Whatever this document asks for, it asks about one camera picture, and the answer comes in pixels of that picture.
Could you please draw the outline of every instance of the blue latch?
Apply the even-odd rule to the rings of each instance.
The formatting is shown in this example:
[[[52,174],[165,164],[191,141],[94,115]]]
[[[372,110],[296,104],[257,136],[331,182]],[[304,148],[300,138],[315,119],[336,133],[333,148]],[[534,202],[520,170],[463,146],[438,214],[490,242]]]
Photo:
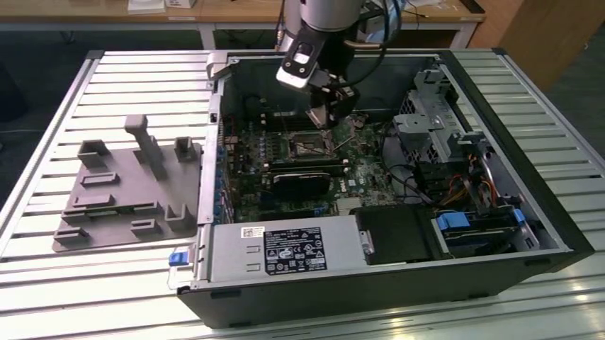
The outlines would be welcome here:
[[[526,221],[526,216],[522,214],[522,211],[519,209],[514,210],[514,218],[516,219],[516,222],[519,225]]]
[[[168,264],[171,267],[176,266],[187,266],[189,264],[189,254],[188,251],[180,251],[177,253],[172,253],[168,258]]]
[[[436,225],[439,230],[448,228],[470,227],[468,219],[463,212],[447,212],[436,217]]]

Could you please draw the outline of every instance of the slotted aluminum table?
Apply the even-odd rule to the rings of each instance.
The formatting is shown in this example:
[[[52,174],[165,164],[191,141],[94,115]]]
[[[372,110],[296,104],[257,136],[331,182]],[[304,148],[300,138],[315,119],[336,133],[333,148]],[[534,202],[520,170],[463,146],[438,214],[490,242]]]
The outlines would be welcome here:
[[[145,114],[160,144],[204,142],[204,51],[92,53],[0,213],[0,339],[587,339],[605,330],[603,160],[506,55],[455,51],[470,77],[597,253],[495,297],[212,330],[168,288],[187,239],[53,253],[86,139],[133,147],[124,116]],[[467,114],[474,128],[476,122]]]

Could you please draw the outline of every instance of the power supply label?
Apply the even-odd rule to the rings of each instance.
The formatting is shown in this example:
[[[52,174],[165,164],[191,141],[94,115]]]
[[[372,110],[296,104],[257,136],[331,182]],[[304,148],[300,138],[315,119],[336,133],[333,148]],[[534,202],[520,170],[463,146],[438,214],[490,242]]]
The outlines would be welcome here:
[[[321,229],[288,229],[264,232],[264,271],[268,275],[324,271]]]

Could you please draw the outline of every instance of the table leg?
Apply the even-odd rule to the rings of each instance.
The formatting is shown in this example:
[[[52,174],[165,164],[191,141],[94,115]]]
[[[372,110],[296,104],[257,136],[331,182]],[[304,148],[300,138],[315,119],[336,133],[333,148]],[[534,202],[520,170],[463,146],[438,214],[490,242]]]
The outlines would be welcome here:
[[[199,37],[201,38],[201,48],[204,50],[216,50],[215,42],[215,24],[200,23],[197,26]]]
[[[455,33],[450,48],[466,48],[467,47],[475,28],[476,28],[475,22],[462,24],[459,31]]]

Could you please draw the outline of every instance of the green circuit board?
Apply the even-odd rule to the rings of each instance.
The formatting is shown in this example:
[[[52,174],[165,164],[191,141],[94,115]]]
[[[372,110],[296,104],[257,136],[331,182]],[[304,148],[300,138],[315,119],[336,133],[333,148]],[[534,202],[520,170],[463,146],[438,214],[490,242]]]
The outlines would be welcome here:
[[[357,198],[360,206],[395,203],[376,151],[382,125],[363,124],[351,116],[329,131],[264,133],[252,126],[241,130],[240,147],[233,148],[229,156],[233,163],[231,178],[236,183],[235,222],[256,222],[272,216],[297,218],[296,213],[308,212],[315,217],[343,215],[337,207],[341,198]],[[345,160],[348,169],[343,176],[331,177],[328,192],[321,197],[303,201],[276,200],[268,186],[271,174],[261,171],[263,164],[297,159]]]

